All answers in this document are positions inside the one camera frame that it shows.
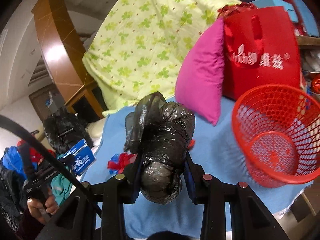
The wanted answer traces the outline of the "person's left hand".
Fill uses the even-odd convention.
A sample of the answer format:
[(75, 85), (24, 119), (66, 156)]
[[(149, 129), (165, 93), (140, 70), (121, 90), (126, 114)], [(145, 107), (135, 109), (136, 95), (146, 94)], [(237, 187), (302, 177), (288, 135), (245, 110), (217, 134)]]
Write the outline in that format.
[(43, 205), (40, 200), (36, 198), (29, 198), (27, 200), (27, 207), (32, 217), (34, 217), (41, 224), (46, 224), (50, 216), (56, 214), (59, 209), (59, 205), (55, 200), (54, 195), (50, 188), (48, 188), (48, 198)]

